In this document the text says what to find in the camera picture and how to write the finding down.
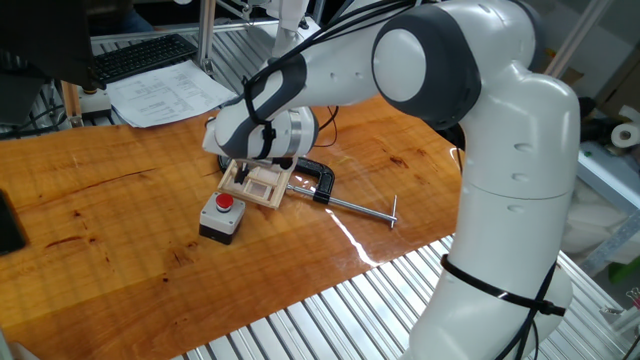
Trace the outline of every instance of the wooden table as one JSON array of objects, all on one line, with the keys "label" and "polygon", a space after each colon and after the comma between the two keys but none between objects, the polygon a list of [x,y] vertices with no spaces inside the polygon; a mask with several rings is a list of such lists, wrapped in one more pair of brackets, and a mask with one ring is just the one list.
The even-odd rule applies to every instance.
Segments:
[{"label": "wooden table", "polygon": [[[168,359],[454,231],[455,150],[376,98],[340,109],[338,142],[309,157],[340,199],[390,212],[397,194],[393,230],[288,194],[249,205],[231,246],[201,238],[221,178],[205,119],[0,143],[0,188],[28,237],[0,258],[9,341],[42,360]],[[318,143],[332,139],[327,127]]]}]

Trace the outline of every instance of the emergency stop button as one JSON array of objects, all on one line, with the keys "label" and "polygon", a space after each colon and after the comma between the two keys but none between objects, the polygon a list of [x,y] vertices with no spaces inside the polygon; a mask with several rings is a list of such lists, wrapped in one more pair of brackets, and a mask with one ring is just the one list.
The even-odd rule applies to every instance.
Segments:
[{"label": "emergency stop button", "polygon": [[227,213],[233,206],[233,196],[229,194],[220,194],[216,197],[216,208],[222,213]]}]

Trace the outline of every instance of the black wire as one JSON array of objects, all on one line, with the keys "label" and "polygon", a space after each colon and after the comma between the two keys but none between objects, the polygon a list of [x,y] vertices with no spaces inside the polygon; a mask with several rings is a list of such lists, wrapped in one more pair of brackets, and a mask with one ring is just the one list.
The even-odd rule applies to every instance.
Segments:
[{"label": "black wire", "polygon": [[335,112],[332,112],[331,108],[328,106],[327,106],[327,109],[329,109],[329,114],[331,114],[331,117],[329,118],[329,120],[327,120],[326,123],[322,124],[322,126],[318,128],[318,132],[322,131],[322,129],[326,128],[327,126],[329,126],[329,124],[331,124],[331,122],[336,120],[336,116],[338,116],[338,111],[340,110],[340,106],[336,106]]},{"label": "black wire", "polygon": [[398,12],[398,13],[396,13],[396,14],[393,14],[393,15],[391,15],[391,16],[388,16],[388,17],[384,18],[384,19],[381,19],[381,20],[378,20],[378,21],[372,22],[371,24],[367,24],[367,25],[361,26],[361,27],[359,27],[359,28],[357,28],[357,29],[349,30],[349,31],[347,31],[347,32],[344,32],[344,33],[341,33],[341,34],[335,35],[335,36],[333,36],[333,37],[331,37],[331,38],[328,38],[328,39],[323,39],[323,40],[321,40],[321,41],[320,41],[320,43],[325,42],[325,41],[329,41],[329,40],[333,40],[333,39],[337,39],[337,38],[339,38],[339,37],[341,37],[341,36],[349,35],[349,34],[354,33],[354,32],[356,32],[356,31],[360,31],[360,30],[366,29],[366,28],[368,28],[368,27],[371,27],[371,26],[374,26],[374,25],[378,25],[378,24],[380,24],[381,22],[385,22],[385,21],[387,21],[387,20],[391,19],[391,18],[392,18],[392,17],[394,17],[394,16],[397,16],[397,15],[402,14],[403,12],[405,12],[405,11],[407,11],[407,10],[411,10],[411,8],[406,8],[406,9],[404,9],[404,10],[402,10],[402,11],[399,11],[399,12]]},{"label": "black wire", "polygon": [[335,112],[331,112],[331,109],[329,109],[329,113],[331,113],[331,118],[329,120],[327,120],[326,123],[324,123],[324,125],[322,125],[320,128],[318,128],[318,131],[324,129],[327,125],[333,123],[333,130],[334,130],[334,135],[333,135],[333,141],[331,142],[331,144],[327,144],[327,145],[314,145],[313,147],[330,147],[333,146],[336,141],[338,141],[338,125],[336,124],[336,116],[338,115],[338,110],[340,109],[339,106],[336,106],[336,111]]},{"label": "black wire", "polygon": [[633,352],[633,350],[636,348],[636,346],[638,346],[638,341],[640,341],[640,336],[636,337],[636,340],[633,342],[633,345],[631,345],[631,348],[629,349],[629,351],[627,351],[627,353],[624,355],[622,360],[627,360],[629,356],[631,356],[631,353]]},{"label": "black wire", "polygon": [[456,154],[458,155],[458,164],[460,165],[460,175],[464,171],[464,166],[462,165],[462,159],[460,158],[460,147],[456,146]]},{"label": "black wire", "polygon": [[[364,21],[367,21],[375,16],[379,16],[382,15],[386,12],[389,11],[393,11],[393,10],[397,10],[397,9],[401,9],[403,7],[409,7],[409,6],[413,6],[414,2],[411,0],[388,0],[388,1],[381,1],[381,2],[375,2],[373,4],[367,5],[367,6],[363,6],[361,8],[358,8],[354,11],[351,11],[345,15],[342,15],[340,17],[338,17],[337,19],[331,21],[329,24],[327,24],[326,26],[323,26],[320,30],[318,30],[317,32],[313,33],[311,36],[309,36],[305,41],[303,41],[300,45],[296,46],[295,48],[293,48],[291,51],[289,51],[288,53],[284,54],[282,57],[280,57],[279,59],[277,59],[276,61],[274,61],[273,63],[271,63],[269,66],[265,67],[264,69],[262,69],[261,71],[259,71],[257,74],[255,74],[253,77],[251,77],[251,79],[247,80],[244,86],[244,92],[245,92],[245,102],[247,104],[247,110],[249,111],[249,115],[251,117],[251,119],[260,124],[260,125],[264,125],[266,120],[262,120],[262,119],[258,119],[257,115],[256,115],[256,110],[253,106],[253,98],[251,96],[251,90],[252,90],[252,86],[255,85],[256,82],[258,82],[259,80],[262,79],[263,76],[269,76],[272,73],[280,70],[288,60],[292,59],[294,56],[300,54],[301,52],[303,52],[304,50],[308,49],[309,47],[319,44],[321,43],[323,40],[328,39],[329,37],[338,34],[339,32],[346,30],[352,26],[358,25]],[[370,10],[376,10],[373,11],[369,14],[363,15],[355,20],[352,20],[334,30],[329,31],[331,28],[335,27],[336,25],[340,24],[341,22],[346,21],[349,18],[358,16],[360,14],[363,14],[367,11]]]},{"label": "black wire", "polygon": [[535,348],[535,353],[533,355],[533,360],[538,360],[538,346],[540,345],[540,338],[538,335],[538,327],[536,326],[536,322],[535,320],[532,322],[533,324],[533,336],[536,339],[536,348]]},{"label": "black wire", "polygon": [[[542,285],[540,286],[540,289],[538,290],[538,293],[536,294],[536,297],[535,297],[536,301],[544,300],[544,296],[547,293],[547,290],[549,290],[549,286],[551,285],[551,279],[553,278],[554,269],[555,269],[555,264],[549,269],[547,276],[542,281]],[[523,353],[524,353],[524,345],[527,339],[529,338],[529,331],[531,330],[531,326],[533,324],[533,320],[534,320],[534,317],[536,316],[536,313],[537,313],[537,310],[533,308],[529,309],[529,313],[527,314],[527,317],[522,323],[522,326],[520,327],[516,335],[513,337],[513,339],[509,341],[509,344],[507,344],[507,346],[502,350],[502,352],[498,354],[498,356],[496,357],[496,360],[505,359],[507,355],[511,353],[511,350],[513,350],[513,348],[516,345],[518,345],[518,350],[516,352],[516,356],[514,359],[518,359],[518,360],[522,359]]]},{"label": "black wire", "polygon": [[30,125],[32,125],[32,122],[35,122],[36,120],[40,119],[41,117],[49,114],[49,112],[51,111],[55,111],[55,110],[59,110],[61,108],[63,108],[63,105],[58,105],[56,107],[54,107],[53,109],[47,110],[46,112],[43,112],[42,114],[39,114],[38,116],[34,117],[33,120],[29,121],[28,123],[14,129],[11,131],[7,131],[5,133],[1,133],[0,134],[0,140],[6,140],[9,138],[13,138],[13,137],[18,137],[18,136],[33,136],[33,135],[38,135],[38,134],[44,134],[50,131],[55,130],[58,126],[62,125],[62,123],[67,119],[67,115],[62,115],[60,117],[60,120],[51,125],[51,126],[46,126],[43,128],[39,128],[39,129],[33,129],[33,130],[22,130]]}]

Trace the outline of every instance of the computer monitor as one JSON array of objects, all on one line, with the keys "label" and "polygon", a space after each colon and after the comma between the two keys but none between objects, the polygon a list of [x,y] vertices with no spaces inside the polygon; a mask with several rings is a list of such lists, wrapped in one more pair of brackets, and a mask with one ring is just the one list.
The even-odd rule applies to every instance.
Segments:
[{"label": "computer monitor", "polygon": [[93,71],[84,0],[0,0],[0,49],[52,78],[105,87]]}]

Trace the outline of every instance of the paper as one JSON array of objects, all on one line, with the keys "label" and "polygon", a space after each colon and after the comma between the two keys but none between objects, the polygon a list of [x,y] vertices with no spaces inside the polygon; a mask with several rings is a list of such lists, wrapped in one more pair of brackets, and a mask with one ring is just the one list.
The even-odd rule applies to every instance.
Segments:
[{"label": "paper", "polygon": [[192,61],[116,81],[107,90],[118,115],[142,128],[197,116],[236,97]]},{"label": "paper", "polygon": [[619,114],[635,123],[640,123],[640,113],[630,106],[622,105]]}]

